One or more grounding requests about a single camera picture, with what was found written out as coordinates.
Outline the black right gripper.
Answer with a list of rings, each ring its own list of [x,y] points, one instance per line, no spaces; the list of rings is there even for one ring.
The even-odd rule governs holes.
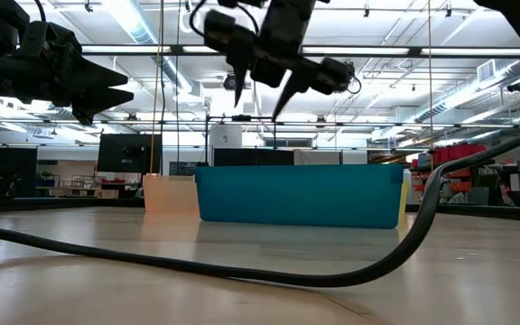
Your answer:
[[[329,95],[344,92],[354,76],[354,67],[344,61],[324,57],[308,59],[302,43],[314,1],[274,0],[255,31],[236,18],[210,10],[204,19],[205,45],[222,53],[232,68],[232,88],[237,107],[246,79],[283,89],[272,115],[275,122],[296,93],[309,89]]]

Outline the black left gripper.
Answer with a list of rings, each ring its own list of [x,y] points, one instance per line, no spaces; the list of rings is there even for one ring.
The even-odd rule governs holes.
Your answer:
[[[15,95],[24,104],[41,100],[56,107],[71,107],[81,124],[91,125],[96,114],[135,97],[132,92],[114,89],[128,82],[125,74],[81,57],[81,45],[67,28],[35,21],[27,25],[20,41],[15,58],[23,61],[27,70],[15,82]]]

